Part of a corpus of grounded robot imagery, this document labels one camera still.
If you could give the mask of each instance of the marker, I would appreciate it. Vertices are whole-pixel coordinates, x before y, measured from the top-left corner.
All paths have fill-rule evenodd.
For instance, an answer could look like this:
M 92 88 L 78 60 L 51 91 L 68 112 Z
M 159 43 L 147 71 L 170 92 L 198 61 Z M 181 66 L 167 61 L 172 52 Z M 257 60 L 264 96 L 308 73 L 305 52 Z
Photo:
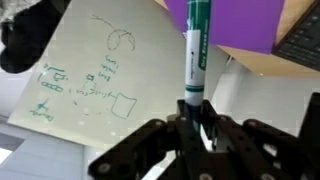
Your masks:
M 211 0 L 188 0 L 185 102 L 193 113 L 192 117 L 200 115 L 202 109 L 210 8 Z

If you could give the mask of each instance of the purple folder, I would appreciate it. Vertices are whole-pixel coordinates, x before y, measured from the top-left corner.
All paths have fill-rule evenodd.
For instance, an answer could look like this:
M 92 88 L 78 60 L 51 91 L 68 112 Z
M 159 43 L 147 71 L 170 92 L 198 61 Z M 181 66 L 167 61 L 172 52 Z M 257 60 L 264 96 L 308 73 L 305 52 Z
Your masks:
M 187 29 L 187 0 L 165 0 L 181 32 Z M 284 0 L 212 0 L 210 44 L 270 54 Z

